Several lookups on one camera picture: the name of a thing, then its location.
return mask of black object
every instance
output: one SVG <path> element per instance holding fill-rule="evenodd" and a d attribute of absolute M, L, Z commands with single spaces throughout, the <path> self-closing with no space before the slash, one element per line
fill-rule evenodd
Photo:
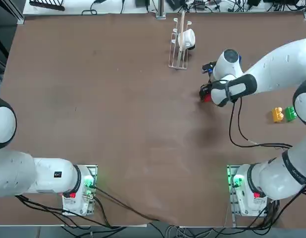
<path fill-rule="evenodd" d="M 287 168 L 288 172 L 291 174 L 291 176 L 293 176 L 293 178 L 301 185 L 306 184 L 306 177 L 304 175 L 302 175 L 292 164 L 292 162 L 290 161 L 290 158 L 288 157 L 288 151 L 285 150 L 282 153 L 282 158 L 283 158 L 283 162 L 285 167 Z"/>
<path fill-rule="evenodd" d="M 241 93 L 238 93 L 238 94 L 235 94 L 235 95 L 230 95 L 229 87 L 231 87 L 233 85 L 238 85 L 238 84 L 244 84 L 246 89 Z M 246 95 L 250 95 L 250 94 L 254 93 L 257 89 L 256 79 L 251 74 L 244 74 L 239 78 L 236 78 L 236 79 L 231 80 L 231 81 L 227 81 L 225 84 L 214 82 L 212 84 L 212 86 L 215 89 L 219 89 L 219 90 L 224 89 L 226 91 L 226 98 L 223 99 L 219 103 L 219 105 L 218 105 L 219 107 L 225 106 L 228 101 L 235 102 L 235 101 L 237 101 L 238 98 L 241 98 L 241 97 L 246 96 Z"/>
<path fill-rule="evenodd" d="M 293 95 L 293 105 L 294 105 L 294 109 L 295 109 L 295 102 L 297 97 L 300 94 L 306 93 L 306 80 L 298 87 L 298 89 L 296 89 L 294 95 Z M 306 121 L 303 120 L 299 114 L 297 114 L 298 118 L 306 125 Z"/>
<path fill-rule="evenodd" d="M 3 53 L 3 55 L 8 58 L 9 56 L 9 52 L 7 51 L 7 49 L 4 47 L 3 43 L 0 40 L 0 51 Z"/>
<path fill-rule="evenodd" d="M 196 44 L 194 44 L 192 47 L 189 47 L 188 50 L 191 51 L 195 48 Z"/>
<path fill-rule="evenodd" d="M 55 171 L 54 172 L 54 178 L 61 178 L 62 177 L 62 171 Z"/>
<path fill-rule="evenodd" d="M 288 4 L 288 5 L 296 5 L 299 0 L 263 0 L 263 2 L 270 2 L 275 4 Z"/>
<path fill-rule="evenodd" d="M 258 6 L 261 0 L 248 0 L 248 5 L 250 6 Z"/>
<path fill-rule="evenodd" d="M 186 4 L 184 0 L 166 0 L 166 2 L 173 10 L 176 10 Z"/>
<path fill-rule="evenodd" d="M 58 11 L 65 11 L 65 8 L 63 6 L 64 0 L 30 0 L 29 4 L 31 6 L 37 6 L 37 7 L 43 7 Z"/>
<path fill-rule="evenodd" d="M 216 66 L 217 61 L 209 62 L 202 66 L 202 73 L 208 73 L 209 77 L 213 71 L 213 68 Z"/>
<path fill-rule="evenodd" d="M 13 110 L 13 108 L 10 106 L 9 103 L 7 103 L 6 101 L 2 100 L 0 98 L 0 108 L 8 108 L 12 111 L 13 115 L 14 115 L 14 118 L 15 118 L 15 129 L 14 129 L 14 133 L 12 135 L 12 137 L 8 140 L 8 141 L 4 141 L 4 142 L 0 142 L 0 149 L 7 146 L 11 141 L 12 139 L 14 138 L 15 136 L 15 133 L 16 133 L 16 128 L 17 128 L 17 122 L 16 122 L 16 115 L 15 115 L 15 112 Z"/>
<path fill-rule="evenodd" d="M 148 7 L 150 6 L 150 0 L 135 0 L 135 7 Z"/>
<path fill-rule="evenodd" d="M 201 98 L 201 101 L 203 102 L 205 97 L 210 93 L 211 93 L 211 83 L 202 85 L 201 89 L 199 90 L 199 96 Z"/>

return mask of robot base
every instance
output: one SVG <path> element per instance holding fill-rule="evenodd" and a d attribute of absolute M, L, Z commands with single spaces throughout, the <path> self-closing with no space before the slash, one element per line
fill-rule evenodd
<path fill-rule="evenodd" d="M 89 185 L 96 185 L 97 165 L 77 165 L 81 172 L 81 182 L 76 194 L 70 197 L 62 196 L 63 209 L 81 216 L 92 215 L 94 213 L 95 189 L 89 188 Z M 74 216 L 71 213 L 63 212 L 66 216 Z"/>
<path fill-rule="evenodd" d="M 266 207 L 267 197 L 256 197 L 248 183 L 250 165 L 241 165 L 233 177 L 232 184 L 237 195 L 241 216 L 258 216 Z"/>
<path fill-rule="evenodd" d="M 246 179 L 248 167 L 249 165 L 227 165 L 233 227 L 237 226 L 237 215 L 257 216 L 260 213 L 259 211 L 266 206 L 266 198 L 263 198 L 265 199 L 265 203 L 263 202 L 264 205 L 262 205 L 262 208 L 259 208 L 259 210 L 253 209 L 248 205 L 247 199 L 254 198 L 254 194 L 250 190 Z M 265 215 L 266 212 L 262 213 L 260 217 L 264 217 Z"/>

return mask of green block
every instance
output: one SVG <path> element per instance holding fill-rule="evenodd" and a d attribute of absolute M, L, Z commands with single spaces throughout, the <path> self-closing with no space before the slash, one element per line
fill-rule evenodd
<path fill-rule="evenodd" d="M 285 118 L 288 122 L 293 121 L 297 117 L 294 107 L 285 108 Z"/>

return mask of metal bracket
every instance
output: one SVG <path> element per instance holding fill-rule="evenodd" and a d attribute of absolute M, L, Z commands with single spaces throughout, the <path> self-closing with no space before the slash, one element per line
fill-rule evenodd
<path fill-rule="evenodd" d="M 92 215 L 95 209 L 95 201 L 93 197 L 96 193 L 94 189 L 86 189 L 84 187 L 85 179 L 89 179 L 90 176 L 93 177 L 93 186 L 96 186 L 97 181 L 97 165 L 77 165 L 82 173 L 81 184 L 79 190 L 76 192 L 74 197 L 64 197 L 62 196 L 62 204 L 64 210 L 69 210 L 74 213 L 79 213 L 82 216 Z M 73 214 L 63 212 L 63 215 L 72 216 Z"/>
<path fill-rule="evenodd" d="M 233 177 L 236 175 L 238 168 L 240 165 L 227 165 L 227 175 L 228 175 L 228 184 L 229 184 L 229 191 L 230 191 L 230 205 L 231 205 L 231 215 L 232 215 L 232 226 L 236 227 L 237 226 L 237 216 L 236 215 L 241 215 L 240 212 L 240 207 L 239 207 L 239 202 L 238 198 L 236 195 L 236 192 L 234 191 L 233 188 Z M 260 217 L 266 216 L 266 212 L 260 215 Z"/>
<path fill-rule="evenodd" d="M 166 13 L 164 12 L 164 0 L 158 0 L 156 19 L 166 19 Z"/>

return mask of floor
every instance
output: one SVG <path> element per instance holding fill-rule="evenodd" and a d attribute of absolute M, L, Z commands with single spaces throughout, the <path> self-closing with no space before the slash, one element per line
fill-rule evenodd
<path fill-rule="evenodd" d="M 155 223 L 155 225 L 162 231 L 165 236 L 165 230 L 167 225 L 164 223 Z M 92 231 L 99 231 L 98 227 L 92 227 Z M 195 234 L 205 231 L 206 229 L 191 229 Z M 84 231 L 71 230 L 76 235 L 85 233 Z M 227 229 L 226 233 L 235 232 L 233 229 Z M 94 234 L 95 238 L 101 238 L 104 235 Z M 208 238 L 214 238 L 215 232 L 212 232 Z M 71 238 L 72 235 L 66 233 L 60 227 L 0 227 L 0 238 L 13 238 L 13 237 L 26 237 L 26 238 Z M 146 228 L 129 227 L 124 231 L 116 234 L 113 238 L 162 238 L 161 234 L 152 226 L 148 225 Z M 173 229 L 170 234 L 170 238 L 176 237 L 176 229 Z M 252 232 L 244 232 L 237 235 L 230 236 L 231 238 L 252 238 Z M 265 235 L 266 238 L 306 238 L 306 230 L 283 230 L 283 229 L 271 229 L 271 231 Z"/>

